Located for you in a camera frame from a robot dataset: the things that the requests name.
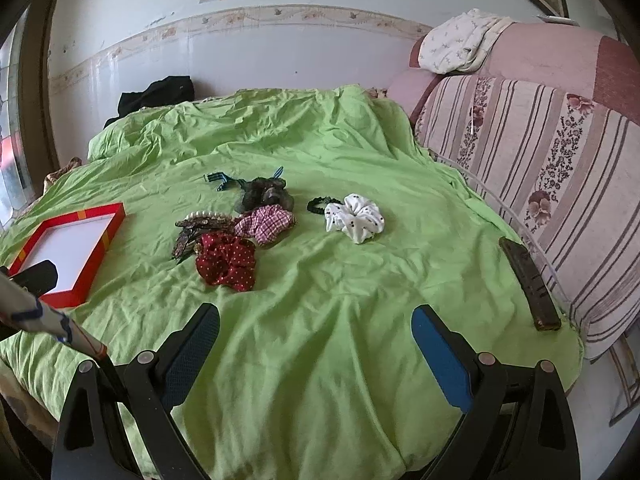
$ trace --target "sofa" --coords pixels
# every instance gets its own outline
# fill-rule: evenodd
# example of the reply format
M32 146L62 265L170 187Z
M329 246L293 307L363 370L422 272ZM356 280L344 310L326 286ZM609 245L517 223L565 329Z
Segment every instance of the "sofa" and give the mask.
M569 25L513 23L465 75L421 69L421 43L388 97L516 229L598 357L640 312L640 64Z

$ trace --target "wallpaper border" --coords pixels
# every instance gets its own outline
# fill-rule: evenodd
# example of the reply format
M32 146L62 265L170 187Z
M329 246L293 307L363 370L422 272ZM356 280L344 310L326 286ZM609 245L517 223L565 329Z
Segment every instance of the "wallpaper border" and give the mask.
M409 40L418 40L432 28L423 23L404 20L389 14L346 7L284 5L219 10L150 28L116 43L85 59L67 72L49 78L49 92L52 95L59 94L89 77L93 70L99 70L103 66L109 66L118 60L126 59L163 43L199 34L271 25L357 28Z

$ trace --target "wrinkled green fabric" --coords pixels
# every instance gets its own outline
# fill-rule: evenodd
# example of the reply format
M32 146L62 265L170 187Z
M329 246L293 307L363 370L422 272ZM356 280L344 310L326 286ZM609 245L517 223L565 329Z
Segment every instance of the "wrinkled green fabric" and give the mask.
M143 110L90 145L4 237L10 261L45 218L124 202L127 217L73 316L115 362L157 349L202 302L220 337L178 427L213 479L384 479L424 466L460 412L448 406L414 343L410 317L429 303L478 351L508 364L553 361L565 387L582 346L564 322L537 332L498 239L515 233L456 172L413 140L402 110L361 88L241 91L204 104ZM193 259L170 260L174 222L231 213L240 191L202 175L252 179L284 166L297 225L256 252L256 284L207 286ZM361 246L306 212L317 196L359 193L386 229ZM58 418L83 359L44 335L20 334L0 356ZM142 469L154 468L124 414Z

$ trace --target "metal screw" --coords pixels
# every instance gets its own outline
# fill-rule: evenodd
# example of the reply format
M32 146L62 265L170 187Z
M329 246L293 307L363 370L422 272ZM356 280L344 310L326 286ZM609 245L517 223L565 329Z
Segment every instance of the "metal screw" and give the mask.
M154 360L154 353L153 352L142 352L138 355L138 362L141 365L146 365L149 364L151 361Z
M483 364L483 365L487 365L487 366L491 366L491 365L495 365L495 357L493 354L489 354L489 352L482 352L479 356L478 356L478 360Z
M540 361L540 368L542 368L548 374L552 374L556 369L551 361Z
M82 361L78 367L78 370L80 370L81 374L85 374L87 373L89 370L91 370L91 368L94 367L94 362L93 361Z

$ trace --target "braided black hair tie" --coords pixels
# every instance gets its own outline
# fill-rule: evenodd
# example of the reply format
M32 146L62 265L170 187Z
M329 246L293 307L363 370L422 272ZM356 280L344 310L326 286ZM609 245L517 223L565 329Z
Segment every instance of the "braided black hair tie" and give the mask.
M336 200L335 198L331 198L330 196L319 196L318 198L313 199L306 205L306 210L310 213L315 213L317 215L324 214L324 207L317 207L320 204L341 204L341 200Z

